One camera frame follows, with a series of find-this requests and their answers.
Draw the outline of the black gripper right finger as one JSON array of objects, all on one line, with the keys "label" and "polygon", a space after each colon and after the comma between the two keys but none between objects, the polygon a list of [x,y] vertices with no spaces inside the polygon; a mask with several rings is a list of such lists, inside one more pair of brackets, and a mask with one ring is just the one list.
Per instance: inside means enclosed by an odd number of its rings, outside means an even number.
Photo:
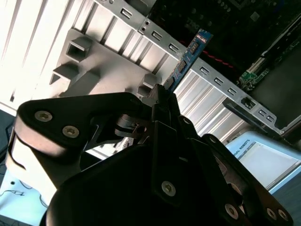
[{"label": "black gripper right finger", "polygon": [[293,219],[243,164],[213,135],[200,137],[180,114],[176,95],[167,97],[170,117],[185,137],[190,163],[201,170],[209,194],[210,226],[292,226]]}]

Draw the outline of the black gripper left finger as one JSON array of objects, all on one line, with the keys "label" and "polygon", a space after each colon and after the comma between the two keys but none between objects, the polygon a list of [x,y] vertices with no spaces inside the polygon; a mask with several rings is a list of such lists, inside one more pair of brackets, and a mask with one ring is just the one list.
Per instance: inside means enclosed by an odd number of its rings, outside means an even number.
[{"label": "black gripper left finger", "polygon": [[[18,177],[47,203],[69,189],[98,187],[105,193],[133,190],[178,203],[178,117],[176,95],[156,85],[145,102],[128,92],[32,100],[17,110],[14,143]],[[80,170],[83,153],[129,137],[134,144]]]}]

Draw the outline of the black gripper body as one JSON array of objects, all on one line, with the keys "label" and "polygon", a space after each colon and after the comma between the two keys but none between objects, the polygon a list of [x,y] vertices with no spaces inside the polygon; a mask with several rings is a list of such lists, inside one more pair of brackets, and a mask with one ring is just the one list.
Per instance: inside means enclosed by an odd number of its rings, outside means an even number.
[{"label": "black gripper body", "polygon": [[46,212],[47,226],[222,226],[187,142],[136,145],[68,179]]}]

